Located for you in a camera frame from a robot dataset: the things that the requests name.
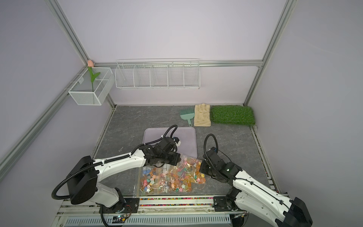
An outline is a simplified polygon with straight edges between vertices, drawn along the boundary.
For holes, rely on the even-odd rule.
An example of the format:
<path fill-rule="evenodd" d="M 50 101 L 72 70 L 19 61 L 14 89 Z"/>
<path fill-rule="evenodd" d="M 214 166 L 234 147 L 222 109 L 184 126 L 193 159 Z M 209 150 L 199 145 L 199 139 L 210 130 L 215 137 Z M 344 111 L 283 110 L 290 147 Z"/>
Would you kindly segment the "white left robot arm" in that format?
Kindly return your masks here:
<path fill-rule="evenodd" d="M 181 142 L 174 137 L 177 128 L 177 125 L 169 127 L 159 139 L 142 143 L 126 154 L 104 159 L 83 157 L 53 189 L 51 197 L 54 200 L 69 199 L 73 205 L 91 201 L 99 205 L 102 211 L 124 211 L 128 204 L 121 190 L 110 188 L 101 181 L 129 169 L 177 165 L 181 161 L 177 152 Z"/>

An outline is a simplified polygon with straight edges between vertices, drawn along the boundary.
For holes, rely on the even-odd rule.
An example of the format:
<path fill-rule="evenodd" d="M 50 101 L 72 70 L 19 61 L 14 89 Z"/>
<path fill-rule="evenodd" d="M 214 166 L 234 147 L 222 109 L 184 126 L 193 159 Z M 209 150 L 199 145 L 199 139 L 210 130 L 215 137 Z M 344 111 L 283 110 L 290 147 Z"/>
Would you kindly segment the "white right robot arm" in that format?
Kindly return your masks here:
<path fill-rule="evenodd" d="M 306 204 L 293 200 L 266 187 L 234 162 L 225 162 L 218 154 L 218 146 L 204 149 L 200 172 L 231 185 L 225 196 L 215 196 L 215 211 L 246 211 L 273 227 L 310 227 L 313 220 Z"/>

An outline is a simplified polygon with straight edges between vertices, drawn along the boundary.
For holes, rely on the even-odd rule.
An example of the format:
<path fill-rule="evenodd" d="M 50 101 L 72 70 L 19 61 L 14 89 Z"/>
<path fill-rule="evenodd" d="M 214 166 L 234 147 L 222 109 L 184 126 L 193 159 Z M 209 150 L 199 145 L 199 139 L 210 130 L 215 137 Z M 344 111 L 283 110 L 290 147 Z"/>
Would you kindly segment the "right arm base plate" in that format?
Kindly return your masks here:
<path fill-rule="evenodd" d="M 236 198 L 230 196 L 214 196 L 213 208 L 216 212 L 240 211 L 235 202 Z"/>

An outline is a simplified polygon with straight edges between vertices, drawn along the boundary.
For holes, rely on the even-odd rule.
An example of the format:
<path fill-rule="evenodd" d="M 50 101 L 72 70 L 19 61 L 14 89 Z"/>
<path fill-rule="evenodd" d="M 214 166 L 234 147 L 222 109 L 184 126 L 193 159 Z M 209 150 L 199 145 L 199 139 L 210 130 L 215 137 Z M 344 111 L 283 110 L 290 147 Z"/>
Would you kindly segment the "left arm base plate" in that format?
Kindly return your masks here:
<path fill-rule="evenodd" d="M 139 204 L 140 204 L 139 198 L 124 198 L 124 202 L 122 204 L 118 202 L 110 208 L 107 208 L 104 205 L 100 205 L 100 213 L 102 212 L 103 214 L 114 214 L 114 213 L 133 214 L 138 212 Z"/>

